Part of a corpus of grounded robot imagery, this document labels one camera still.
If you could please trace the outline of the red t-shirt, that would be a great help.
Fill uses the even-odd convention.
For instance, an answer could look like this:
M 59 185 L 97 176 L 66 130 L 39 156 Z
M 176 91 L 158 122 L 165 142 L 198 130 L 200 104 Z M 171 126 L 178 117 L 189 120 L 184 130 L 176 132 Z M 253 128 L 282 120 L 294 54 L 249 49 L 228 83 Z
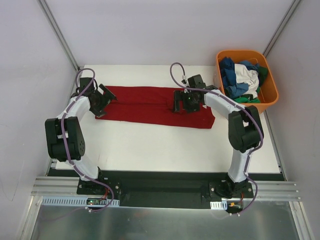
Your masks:
M 195 129 L 211 129 L 215 117 L 209 108 L 187 113 L 184 109 L 173 112 L 173 87 L 108 86 L 117 100 L 104 109 L 106 115 L 97 120 L 122 121 Z

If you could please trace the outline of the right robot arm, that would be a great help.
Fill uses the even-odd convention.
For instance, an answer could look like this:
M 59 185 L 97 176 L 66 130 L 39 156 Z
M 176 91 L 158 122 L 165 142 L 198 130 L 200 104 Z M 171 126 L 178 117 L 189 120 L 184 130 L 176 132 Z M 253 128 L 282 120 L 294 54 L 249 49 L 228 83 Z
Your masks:
M 216 195 L 234 198 L 244 191 L 249 181 L 248 168 L 252 153 L 258 150 L 264 139 L 260 114 L 251 105 L 246 107 L 222 94 L 220 90 L 176 90 L 173 93 L 173 112 L 183 108 L 187 113 L 206 105 L 228 120 L 228 140 L 233 148 L 232 160 L 226 178 L 214 187 Z

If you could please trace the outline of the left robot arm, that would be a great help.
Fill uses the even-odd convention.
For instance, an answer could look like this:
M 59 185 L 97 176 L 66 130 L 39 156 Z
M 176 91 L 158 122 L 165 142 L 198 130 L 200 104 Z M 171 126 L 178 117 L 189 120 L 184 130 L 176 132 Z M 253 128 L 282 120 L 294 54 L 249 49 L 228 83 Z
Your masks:
M 103 176 L 101 169 L 86 155 L 86 143 L 80 121 L 87 112 L 103 117 L 104 108 L 117 97 L 100 84 L 82 86 L 72 95 L 65 110 L 55 118 L 45 121 L 47 150 L 50 158 L 65 162 L 79 175 L 78 194 L 111 194 L 117 192 L 115 185 Z

